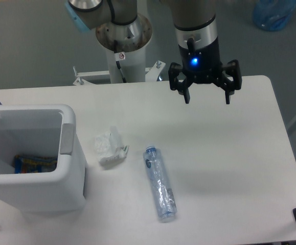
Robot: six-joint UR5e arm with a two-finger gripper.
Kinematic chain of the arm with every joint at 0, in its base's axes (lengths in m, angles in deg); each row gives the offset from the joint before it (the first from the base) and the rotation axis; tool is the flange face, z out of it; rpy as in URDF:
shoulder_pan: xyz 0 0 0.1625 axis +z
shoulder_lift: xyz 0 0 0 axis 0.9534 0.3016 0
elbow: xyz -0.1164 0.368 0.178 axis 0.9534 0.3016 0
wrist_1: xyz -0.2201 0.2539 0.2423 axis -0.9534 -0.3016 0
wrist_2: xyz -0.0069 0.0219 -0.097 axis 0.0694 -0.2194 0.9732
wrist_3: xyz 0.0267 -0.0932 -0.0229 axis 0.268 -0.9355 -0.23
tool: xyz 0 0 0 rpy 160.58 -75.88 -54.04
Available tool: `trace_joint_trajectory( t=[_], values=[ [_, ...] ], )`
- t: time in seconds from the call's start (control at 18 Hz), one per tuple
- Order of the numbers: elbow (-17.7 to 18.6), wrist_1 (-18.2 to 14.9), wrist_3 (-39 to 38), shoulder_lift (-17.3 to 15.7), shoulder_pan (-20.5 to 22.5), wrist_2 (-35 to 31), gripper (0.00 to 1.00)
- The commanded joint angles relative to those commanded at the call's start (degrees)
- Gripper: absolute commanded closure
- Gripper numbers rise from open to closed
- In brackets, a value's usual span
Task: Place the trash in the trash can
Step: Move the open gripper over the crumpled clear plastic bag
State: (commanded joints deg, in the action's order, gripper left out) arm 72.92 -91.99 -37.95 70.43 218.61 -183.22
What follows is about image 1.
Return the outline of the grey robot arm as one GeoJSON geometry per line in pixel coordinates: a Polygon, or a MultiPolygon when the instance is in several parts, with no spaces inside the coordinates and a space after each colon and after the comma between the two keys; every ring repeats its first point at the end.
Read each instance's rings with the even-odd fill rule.
{"type": "MultiPolygon", "coordinates": [[[[170,89],[190,101],[192,84],[214,84],[224,90],[226,102],[242,86],[239,62],[220,60],[216,12],[213,1],[165,1],[171,11],[181,63],[168,69],[170,89]]],[[[94,30],[98,42],[110,53],[108,67],[114,83],[145,80],[142,50],[152,37],[150,21],[138,12],[137,1],[66,1],[65,8],[81,32],[94,30]]]]}

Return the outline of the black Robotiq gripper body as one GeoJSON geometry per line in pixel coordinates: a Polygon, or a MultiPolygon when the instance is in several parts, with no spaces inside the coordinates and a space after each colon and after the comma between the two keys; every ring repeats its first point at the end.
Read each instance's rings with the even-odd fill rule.
{"type": "Polygon", "coordinates": [[[186,48],[179,47],[179,53],[183,64],[181,73],[185,76],[183,82],[186,84],[212,84],[221,78],[218,39],[200,49],[190,41],[186,48]]]}

